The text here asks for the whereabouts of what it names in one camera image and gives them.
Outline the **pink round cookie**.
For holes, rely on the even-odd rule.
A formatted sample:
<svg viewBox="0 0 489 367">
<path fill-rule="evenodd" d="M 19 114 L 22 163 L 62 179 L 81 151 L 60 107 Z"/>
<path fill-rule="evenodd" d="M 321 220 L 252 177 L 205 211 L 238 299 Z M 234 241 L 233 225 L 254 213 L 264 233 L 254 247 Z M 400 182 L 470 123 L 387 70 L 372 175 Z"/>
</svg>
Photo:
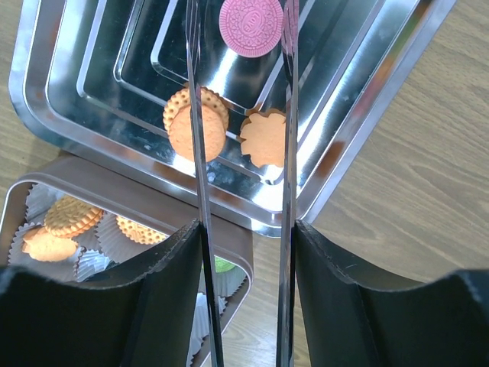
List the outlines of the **pink round cookie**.
<svg viewBox="0 0 489 367">
<path fill-rule="evenodd" d="M 270 53 L 281 38 L 283 9 L 274 0 L 225 0 L 219 31 L 225 44 L 240 56 Z"/>
</svg>

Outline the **metal tongs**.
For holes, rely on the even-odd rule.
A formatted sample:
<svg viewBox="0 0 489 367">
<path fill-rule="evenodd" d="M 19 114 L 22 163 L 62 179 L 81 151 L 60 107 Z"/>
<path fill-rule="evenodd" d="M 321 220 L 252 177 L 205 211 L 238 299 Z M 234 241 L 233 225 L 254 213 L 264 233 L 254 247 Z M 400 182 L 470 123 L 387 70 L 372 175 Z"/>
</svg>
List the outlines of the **metal tongs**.
<svg viewBox="0 0 489 367">
<path fill-rule="evenodd" d="M 281 34 L 282 54 L 287 79 L 287 118 L 285 136 L 285 172 L 283 179 L 283 211 L 280 237 L 280 281 L 277 311 L 278 366 L 292 366 L 293 310 L 295 302 L 295 239 L 296 221 L 296 152 L 298 129 L 298 36 L 299 3 L 284 3 L 284 21 Z M 190 118 L 193 138 L 193 157 L 196 168 L 199 201 L 199 234 L 202 246 L 206 300 L 209 315 L 211 357 L 213 366 L 224 364 L 219 302 L 215 290 L 215 260 L 212 246 L 212 224 L 209 188 L 206 172 L 204 132 L 202 124 L 201 86 L 199 84 L 200 33 L 203 19 L 198 1 L 186 3 L 186 67 L 189 77 Z"/>
</svg>

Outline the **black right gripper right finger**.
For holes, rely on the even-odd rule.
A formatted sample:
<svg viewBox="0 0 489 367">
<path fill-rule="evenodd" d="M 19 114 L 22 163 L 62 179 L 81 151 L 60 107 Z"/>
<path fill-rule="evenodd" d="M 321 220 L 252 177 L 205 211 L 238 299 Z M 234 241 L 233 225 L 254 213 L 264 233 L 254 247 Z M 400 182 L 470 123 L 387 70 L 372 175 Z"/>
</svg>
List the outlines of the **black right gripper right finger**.
<svg viewBox="0 0 489 367">
<path fill-rule="evenodd" d="M 296 275 L 314 366 L 486 366 L 488 272 L 421 283 L 295 228 Z"/>
</svg>

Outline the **orange round sandwich cookie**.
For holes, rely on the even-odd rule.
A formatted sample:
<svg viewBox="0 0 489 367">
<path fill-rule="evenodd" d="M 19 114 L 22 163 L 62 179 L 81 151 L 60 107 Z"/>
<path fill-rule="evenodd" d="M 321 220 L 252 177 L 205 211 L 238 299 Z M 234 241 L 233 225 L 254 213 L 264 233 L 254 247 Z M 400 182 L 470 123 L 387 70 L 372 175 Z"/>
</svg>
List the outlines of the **orange round sandwich cookie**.
<svg viewBox="0 0 489 367">
<path fill-rule="evenodd" d="M 47 211 L 44 227 L 55 237 L 71 239 L 95 226 L 102 215 L 101 208 L 64 195 Z"/>
</svg>

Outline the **green round cookie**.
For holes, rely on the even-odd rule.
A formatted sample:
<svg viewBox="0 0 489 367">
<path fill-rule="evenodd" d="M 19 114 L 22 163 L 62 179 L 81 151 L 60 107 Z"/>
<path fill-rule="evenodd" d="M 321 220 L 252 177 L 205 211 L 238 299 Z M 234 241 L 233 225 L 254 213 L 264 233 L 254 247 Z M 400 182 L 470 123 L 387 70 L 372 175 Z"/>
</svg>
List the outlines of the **green round cookie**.
<svg viewBox="0 0 489 367">
<path fill-rule="evenodd" d="M 215 260 L 215 272 L 216 273 L 225 273 L 227 271 L 232 270 L 235 267 L 235 265 L 232 264 L 231 262 L 226 261 L 225 259 L 220 258 L 218 256 L 215 256 L 214 260 Z"/>
</svg>

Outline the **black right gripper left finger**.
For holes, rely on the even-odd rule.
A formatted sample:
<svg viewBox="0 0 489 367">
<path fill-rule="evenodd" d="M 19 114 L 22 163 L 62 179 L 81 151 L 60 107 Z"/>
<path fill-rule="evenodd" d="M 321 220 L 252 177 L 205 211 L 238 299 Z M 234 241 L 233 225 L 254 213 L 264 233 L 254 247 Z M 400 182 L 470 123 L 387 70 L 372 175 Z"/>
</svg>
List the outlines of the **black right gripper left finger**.
<svg viewBox="0 0 489 367">
<path fill-rule="evenodd" d="M 202 253 L 197 221 L 82 283 L 1 269 L 3 366 L 184 366 Z"/>
</svg>

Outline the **orange round dotted cookie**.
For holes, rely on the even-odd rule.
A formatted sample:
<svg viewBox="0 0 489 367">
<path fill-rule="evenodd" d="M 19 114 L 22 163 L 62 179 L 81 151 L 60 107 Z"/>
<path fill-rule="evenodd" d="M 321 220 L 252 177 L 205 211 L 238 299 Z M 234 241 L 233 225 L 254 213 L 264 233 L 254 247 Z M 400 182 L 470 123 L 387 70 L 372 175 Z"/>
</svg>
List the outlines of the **orange round dotted cookie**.
<svg viewBox="0 0 489 367">
<path fill-rule="evenodd" d="M 131 241 L 138 244 L 156 245 L 167 238 L 167 235 L 162 232 L 158 232 L 122 216 L 116 216 L 115 220 L 121 232 Z"/>
</svg>

